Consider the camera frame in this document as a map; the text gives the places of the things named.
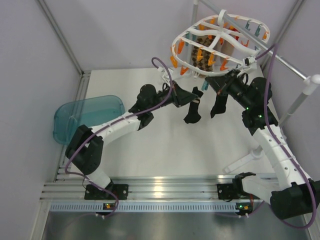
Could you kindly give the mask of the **black sock with beige stripes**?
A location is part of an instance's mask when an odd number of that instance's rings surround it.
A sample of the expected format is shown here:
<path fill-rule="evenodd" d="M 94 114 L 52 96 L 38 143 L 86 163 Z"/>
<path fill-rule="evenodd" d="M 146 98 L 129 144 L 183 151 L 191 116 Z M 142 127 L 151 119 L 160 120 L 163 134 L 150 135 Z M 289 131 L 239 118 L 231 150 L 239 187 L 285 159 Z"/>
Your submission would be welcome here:
<path fill-rule="evenodd" d="M 197 99 L 193 100 L 189 104 L 188 113 L 186 117 L 183 119 L 186 124 L 195 124 L 199 122 L 200 119 L 202 118 L 198 110 L 201 102 L 201 97 L 203 96 L 204 93 L 200 91 L 197 86 L 195 86 L 192 89 L 192 93 L 197 95 Z"/>

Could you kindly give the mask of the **teal clothes peg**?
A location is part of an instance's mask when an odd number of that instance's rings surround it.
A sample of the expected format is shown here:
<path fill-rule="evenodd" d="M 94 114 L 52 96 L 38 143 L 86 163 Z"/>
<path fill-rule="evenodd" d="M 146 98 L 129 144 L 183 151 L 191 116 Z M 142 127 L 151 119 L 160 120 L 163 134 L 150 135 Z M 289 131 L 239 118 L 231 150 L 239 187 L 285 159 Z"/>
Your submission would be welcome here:
<path fill-rule="evenodd" d="M 209 88 L 209 83 L 206 80 L 204 80 L 203 84 L 202 84 L 202 87 L 201 87 L 201 90 L 202 91 L 207 91 L 208 88 Z"/>

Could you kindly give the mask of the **white round clip hanger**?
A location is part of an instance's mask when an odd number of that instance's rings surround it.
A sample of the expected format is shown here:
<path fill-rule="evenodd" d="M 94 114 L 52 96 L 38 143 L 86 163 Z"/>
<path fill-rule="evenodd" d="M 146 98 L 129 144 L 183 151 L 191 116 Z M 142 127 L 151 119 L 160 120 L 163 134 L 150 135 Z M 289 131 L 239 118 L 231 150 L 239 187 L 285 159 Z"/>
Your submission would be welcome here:
<path fill-rule="evenodd" d="M 194 77 L 223 76 L 232 69 L 236 69 L 237 64 L 242 64 L 243 59 L 250 56 L 256 59 L 261 53 L 261 48 L 249 40 L 238 27 L 223 20 L 223 16 L 226 15 L 226 10 L 221 10 L 219 14 L 205 17 L 188 27 L 173 40 L 170 47 L 170 61 L 175 69 L 180 68 L 180 75 L 191 73 Z M 238 32 L 229 30 L 230 26 L 235 27 Z M 239 39 L 236 40 L 233 35 L 239 36 Z M 209 47 L 196 43 L 197 38 L 201 36 L 213 39 Z M 193 46 L 199 48 L 198 61 L 203 58 L 202 51 L 211 53 L 208 65 L 213 64 L 212 71 L 200 70 L 192 65 Z"/>

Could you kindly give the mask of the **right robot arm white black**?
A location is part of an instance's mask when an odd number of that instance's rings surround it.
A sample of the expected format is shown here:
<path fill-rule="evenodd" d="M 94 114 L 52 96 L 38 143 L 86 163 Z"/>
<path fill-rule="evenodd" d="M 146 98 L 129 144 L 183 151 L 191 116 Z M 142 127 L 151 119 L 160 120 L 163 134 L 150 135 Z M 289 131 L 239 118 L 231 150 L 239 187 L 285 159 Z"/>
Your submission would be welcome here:
<path fill-rule="evenodd" d="M 232 97 L 244 108 L 242 122 L 262 147 L 278 184 L 268 183 L 252 172 L 240 173 L 232 180 L 233 192 L 238 198 L 253 195 L 265 201 L 280 220 L 308 213 L 315 215 L 320 203 L 320 182 L 312 180 L 303 170 L 284 140 L 268 107 L 271 84 L 264 77 L 256 77 L 250 83 L 247 79 L 248 75 L 237 69 L 205 78 L 216 92 L 215 107 L 221 107 Z"/>

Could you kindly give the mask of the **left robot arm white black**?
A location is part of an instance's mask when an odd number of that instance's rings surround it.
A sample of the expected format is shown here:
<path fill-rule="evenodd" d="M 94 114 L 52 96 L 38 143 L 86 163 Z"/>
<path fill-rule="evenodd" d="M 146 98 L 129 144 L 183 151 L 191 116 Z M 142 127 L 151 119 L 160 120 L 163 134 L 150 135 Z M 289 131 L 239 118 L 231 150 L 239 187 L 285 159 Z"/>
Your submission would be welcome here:
<path fill-rule="evenodd" d="M 172 86 L 164 84 L 160 91 L 152 84 L 145 84 L 140 88 L 136 103 L 123 115 L 100 125 L 79 126 L 65 155 L 78 174 L 96 184 L 97 195 L 107 199 L 113 194 L 113 181 L 101 167 L 103 148 L 124 135 L 145 128 L 153 120 L 154 110 L 170 104 L 180 108 L 198 98 L 195 92 L 182 89 L 176 82 Z"/>

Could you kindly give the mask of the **brown checkered hanging sock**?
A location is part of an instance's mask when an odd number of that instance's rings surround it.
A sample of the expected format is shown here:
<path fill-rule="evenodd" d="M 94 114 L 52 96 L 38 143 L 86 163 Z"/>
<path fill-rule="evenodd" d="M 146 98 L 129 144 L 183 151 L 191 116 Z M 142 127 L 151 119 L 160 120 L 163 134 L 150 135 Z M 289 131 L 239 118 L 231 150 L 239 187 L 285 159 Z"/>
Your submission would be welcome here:
<path fill-rule="evenodd" d="M 196 39 L 196 43 L 201 44 L 205 47 L 209 47 L 211 45 L 211 43 L 213 42 L 213 40 L 214 40 L 213 38 L 210 39 L 208 36 L 199 36 Z M 203 56 L 203 58 L 201 60 L 197 60 L 198 50 L 199 50 L 199 48 L 197 46 L 192 47 L 192 51 L 191 51 L 192 65 L 196 68 L 199 68 L 202 71 L 211 72 L 213 70 L 213 66 L 214 66 L 214 64 L 208 65 L 208 61 L 210 59 L 211 53 L 203 50 L 201 52 L 201 55 Z"/>

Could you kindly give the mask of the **white drying rack foot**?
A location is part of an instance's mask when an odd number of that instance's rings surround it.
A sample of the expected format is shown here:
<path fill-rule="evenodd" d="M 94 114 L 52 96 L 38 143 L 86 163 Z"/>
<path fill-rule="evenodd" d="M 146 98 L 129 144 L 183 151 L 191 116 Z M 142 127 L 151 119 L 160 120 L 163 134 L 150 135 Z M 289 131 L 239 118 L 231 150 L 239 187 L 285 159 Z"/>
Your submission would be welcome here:
<path fill-rule="evenodd" d="M 236 160 L 235 162 L 227 165 L 223 171 L 227 174 L 241 168 L 242 166 L 244 166 L 245 164 L 251 162 L 251 161 L 257 161 L 259 159 L 261 159 L 264 155 L 263 149 L 259 146 L 256 149 L 252 149 L 249 154 L 247 154 L 246 156 Z"/>

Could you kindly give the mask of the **teal transparent plastic basin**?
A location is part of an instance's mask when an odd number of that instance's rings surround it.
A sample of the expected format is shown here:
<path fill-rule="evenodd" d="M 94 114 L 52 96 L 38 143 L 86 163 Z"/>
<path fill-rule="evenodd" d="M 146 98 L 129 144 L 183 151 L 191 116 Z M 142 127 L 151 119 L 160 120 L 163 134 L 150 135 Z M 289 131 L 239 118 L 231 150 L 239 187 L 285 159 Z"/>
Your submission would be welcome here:
<path fill-rule="evenodd" d="M 69 102 L 54 114 L 53 138 L 61 145 L 68 145 L 81 125 L 101 125 L 125 113 L 122 100 L 115 95 L 104 95 Z"/>

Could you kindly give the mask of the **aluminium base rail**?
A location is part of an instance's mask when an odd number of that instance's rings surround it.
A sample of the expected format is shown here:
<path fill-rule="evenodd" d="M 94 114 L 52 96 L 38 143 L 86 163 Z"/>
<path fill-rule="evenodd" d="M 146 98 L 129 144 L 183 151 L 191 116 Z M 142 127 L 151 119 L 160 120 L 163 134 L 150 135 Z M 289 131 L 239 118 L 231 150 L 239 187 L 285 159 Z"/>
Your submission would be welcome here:
<path fill-rule="evenodd" d="M 60 176 L 44 184 L 40 201 L 52 212 L 110 213 L 238 213 L 257 209 L 263 199 L 257 194 L 238 198 L 226 196 L 233 175 L 114 177 L 115 184 L 125 185 L 117 193 L 119 202 L 108 199 L 89 199 L 90 191 L 81 178 Z"/>

